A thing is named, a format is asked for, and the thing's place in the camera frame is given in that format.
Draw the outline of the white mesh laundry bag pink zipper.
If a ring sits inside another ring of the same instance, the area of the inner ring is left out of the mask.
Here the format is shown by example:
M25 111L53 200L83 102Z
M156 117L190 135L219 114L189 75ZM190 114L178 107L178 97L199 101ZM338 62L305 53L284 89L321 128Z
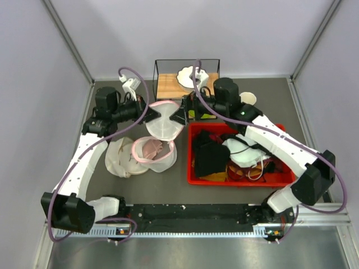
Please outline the white mesh laundry bag pink zipper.
M145 124L150 136L139 138L134 142L132 156L144 167L156 173L162 173L177 161L177 148L174 140L182 132L183 125L170 120L169 117L180 106L171 100L157 101L149 106L160 113L160 118ZM142 157L142 147L149 139L160 140L163 143L163 150L152 160Z

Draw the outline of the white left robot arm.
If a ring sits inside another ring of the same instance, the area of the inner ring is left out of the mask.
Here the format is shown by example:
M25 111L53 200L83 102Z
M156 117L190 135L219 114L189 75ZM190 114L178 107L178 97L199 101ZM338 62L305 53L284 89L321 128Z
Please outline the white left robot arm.
M121 222L127 217L122 197L103 196L86 202L87 188L103 152L111 139L120 134L118 124L132 121L147 123L161 114L150 108L136 93L122 96L113 87L102 87L95 95L95 107L84 123L77 150L64 176L52 192L43 193L40 203L49 229L86 234L93 225L110 217Z

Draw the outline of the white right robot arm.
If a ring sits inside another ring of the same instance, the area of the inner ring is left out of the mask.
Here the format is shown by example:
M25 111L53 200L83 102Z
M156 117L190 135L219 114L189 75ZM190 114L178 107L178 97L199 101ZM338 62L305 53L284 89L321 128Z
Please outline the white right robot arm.
M188 111L194 110L197 117L214 114L237 131L237 142L253 142L255 151L278 158L296 176L296 180L270 195L262 207L262 216L273 222L284 210L303 205L311 207L323 196L335 181L335 155L325 150L317 151L292 138L279 129L246 96L239 93L231 78L219 78L214 82L215 94L207 95L191 81L192 92L182 98L180 108L171 119L188 122Z

